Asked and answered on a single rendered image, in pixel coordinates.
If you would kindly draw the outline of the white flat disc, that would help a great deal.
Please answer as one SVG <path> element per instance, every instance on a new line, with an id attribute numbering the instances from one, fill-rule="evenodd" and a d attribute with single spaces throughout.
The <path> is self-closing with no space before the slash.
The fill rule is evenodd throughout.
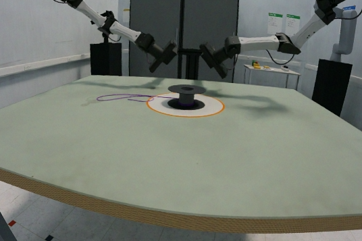
<path id="1" fill-rule="evenodd" d="M 171 98 L 164 98 L 164 97 L 171 97 Z M 181 110 L 170 107 L 167 104 L 167 102 L 172 100 L 172 98 L 179 98 L 178 93 L 168 93 L 168 94 L 158 95 L 153 98 L 151 98 L 150 101 L 148 102 L 149 106 L 156 111 L 170 115 L 188 116 L 188 117 L 204 116 L 204 115 L 211 115 L 217 113 L 221 111 L 223 108 L 223 105 L 220 101 L 205 95 L 195 95 L 194 99 L 200 100 L 205 104 L 204 108 L 197 110 Z"/>

